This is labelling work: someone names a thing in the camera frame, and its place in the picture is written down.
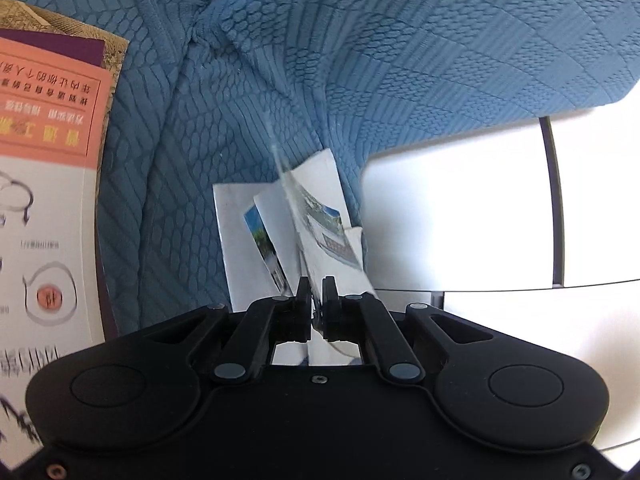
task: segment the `blue cushion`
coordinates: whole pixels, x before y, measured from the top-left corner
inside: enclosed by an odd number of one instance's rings
[[[640,78],[640,0],[24,1],[130,41],[98,201],[124,333],[228,301],[212,184],[274,180],[269,131],[333,150],[357,221],[370,154]]]

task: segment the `orange circle icon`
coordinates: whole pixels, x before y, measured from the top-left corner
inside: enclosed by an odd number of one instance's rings
[[[55,285],[43,285],[36,295],[38,305],[46,312],[54,313],[62,306],[62,291]]]

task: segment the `white panel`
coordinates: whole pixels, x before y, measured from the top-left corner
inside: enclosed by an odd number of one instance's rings
[[[551,286],[551,198],[537,121],[374,158],[362,193],[375,288]]]
[[[640,282],[447,292],[447,312],[591,365],[609,388],[599,449],[640,438]]]
[[[410,290],[377,290],[378,299],[385,304],[387,310],[404,312],[409,303],[431,304],[430,292],[414,292]]]
[[[640,462],[640,440],[604,451],[603,455],[623,471],[629,471]]]
[[[564,204],[565,286],[640,278],[640,85],[552,118]]]

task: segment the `screw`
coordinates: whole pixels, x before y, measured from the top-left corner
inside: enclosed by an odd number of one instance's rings
[[[586,464],[578,464],[571,471],[571,476],[575,480],[587,480],[591,476],[591,468]]]
[[[50,464],[47,466],[47,476],[51,478],[51,480],[65,480],[66,469],[60,464]]]
[[[246,373],[246,370],[237,363],[222,363],[214,368],[213,373],[220,379],[239,379]]]
[[[420,368],[411,363],[396,363],[389,367],[389,373],[396,379],[407,381],[420,375]]]

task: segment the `photograph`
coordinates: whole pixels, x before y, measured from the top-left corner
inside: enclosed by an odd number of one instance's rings
[[[329,256],[345,265],[362,269],[344,233],[340,212],[319,202],[295,179],[294,197],[303,224],[318,246]]]
[[[255,205],[244,213],[244,222],[249,228],[249,231],[251,231],[252,237],[254,237],[255,244],[260,251],[264,264],[267,266],[278,291],[282,296],[292,296],[291,288],[284,275],[273,243],[271,243],[267,229],[265,229],[264,223],[262,222],[260,212]]]

